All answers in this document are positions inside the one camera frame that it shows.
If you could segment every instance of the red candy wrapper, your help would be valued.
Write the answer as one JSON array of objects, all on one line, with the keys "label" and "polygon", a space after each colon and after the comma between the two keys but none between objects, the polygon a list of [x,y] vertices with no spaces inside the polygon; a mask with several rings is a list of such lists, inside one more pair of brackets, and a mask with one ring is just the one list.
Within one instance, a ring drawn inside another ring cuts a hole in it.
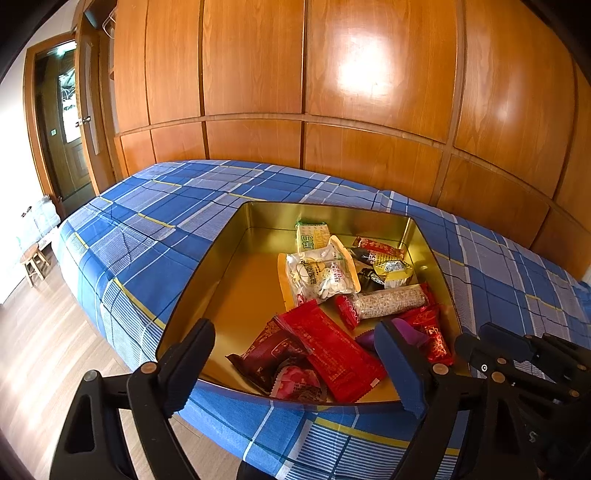
[{"label": "red candy wrapper", "polygon": [[365,238],[364,236],[357,237],[353,241],[353,246],[365,248],[367,250],[373,250],[374,252],[392,255],[398,260],[404,260],[404,250],[391,247],[390,245],[383,244],[382,242],[377,242],[376,240]]},{"label": "red candy wrapper", "polygon": [[336,401],[354,403],[386,376],[379,360],[341,330],[315,300],[275,317],[311,352],[307,360],[326,382]]},{"label": "red candy wrapper", "polygon": [[432,364],[453,365],[453,357],[439,326],[439,305],[429,305],[398,315],[419,332],[429,335],[420,349]]},{"label": "red candy wrapper", "polygon": [[287,365],[279,370],[271,397],[298,402],[326,401],[326,385],[311,368]]},{"label": "red candy wrapper", "polygon": [[307,355],[304,345],[273,319],[267,322],[245,353],[232,353],[226,358],[243,377],[268,395],[281,364],[286,360],[305,359]]}]

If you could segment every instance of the gold tin box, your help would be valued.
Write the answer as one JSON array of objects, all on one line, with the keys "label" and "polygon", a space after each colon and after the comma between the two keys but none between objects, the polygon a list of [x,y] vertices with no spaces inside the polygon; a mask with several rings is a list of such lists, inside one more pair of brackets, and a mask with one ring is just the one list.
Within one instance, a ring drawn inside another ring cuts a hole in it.
[{"label": "gold tin box", "polygon": [[[185,287],[164,329],[157,349],[160,359],[167,348],[183,340],[201,317],[215,325],[216,342],[200,380],[203,387],[233,398],[258,403],[262,395],[234,369],[226,355],[244,353],[265,324],[285,311],[277,275],[277,255],[296,252],[296,222],[326,222],[332,235],[346,246],[365,236],[407,250],[414,267],[411,283],[427,282],[441,305],[441,329],[450,349],[461,333],[456,309],[441,269],[415,221],[404,215],[351,207],[303,203],[246,202],[226,224]],[[363,320],[350,332],[339,318],[332,299],[321,308],[351,337],[373,329],[381,319]],[[469,374],[454,353],[453,369]],[[370,407],[399,401],[389,378],[382,380],[355,406]],[[286,407],[301,404],[282,401]],[[310,404],[314,410],[351,404]]]}]

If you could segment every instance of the wooden floor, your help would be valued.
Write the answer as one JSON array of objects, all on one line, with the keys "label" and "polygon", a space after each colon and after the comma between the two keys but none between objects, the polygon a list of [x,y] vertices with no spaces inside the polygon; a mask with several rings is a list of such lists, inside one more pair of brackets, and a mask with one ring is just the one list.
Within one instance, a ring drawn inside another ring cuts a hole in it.
[{"label": "wooden floor", "polygon": [[[87,321],[50,255],[45,281],[22,281],[0,306],[0,430],[39,480],[47,479],[66,413],[82,375],[103,376],[127,367]],[[125,436],[139,479],[153,479],[131,418]],[[182,419],[174,431],[201,479],[234,480],[240,460]]]}]

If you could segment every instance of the wall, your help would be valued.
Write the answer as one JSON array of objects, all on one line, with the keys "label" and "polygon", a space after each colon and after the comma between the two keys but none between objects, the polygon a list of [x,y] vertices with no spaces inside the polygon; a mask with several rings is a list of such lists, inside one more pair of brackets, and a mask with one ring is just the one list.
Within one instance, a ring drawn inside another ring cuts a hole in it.
[{"label": "wall", "polygon": [[29,145],[22,96],[25,53],[31,45],[67,32],[77,0],[70,0],[35,32],[0,83],[0,303],[24,278],[15,236],[18,219],[41,198],[33,154]]},{"label": "wall", "polygon": [[591,89],[519,0],[119,0],[114,69],[130,174],[301,167],[591,263]]}]

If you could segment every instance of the door handle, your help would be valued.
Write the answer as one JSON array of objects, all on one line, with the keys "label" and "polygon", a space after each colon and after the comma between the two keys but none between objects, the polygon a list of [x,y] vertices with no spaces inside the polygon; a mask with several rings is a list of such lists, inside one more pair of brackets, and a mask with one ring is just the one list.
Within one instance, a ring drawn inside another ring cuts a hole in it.
[{"label": "door handle", "polygon": [[90,120],[92,120],[92,118],[89,116],[86,116],[84,118],[79,118],[78,121],[74,124],[76,127],[81,127],[83,124],[87,124],[90,122]]}]

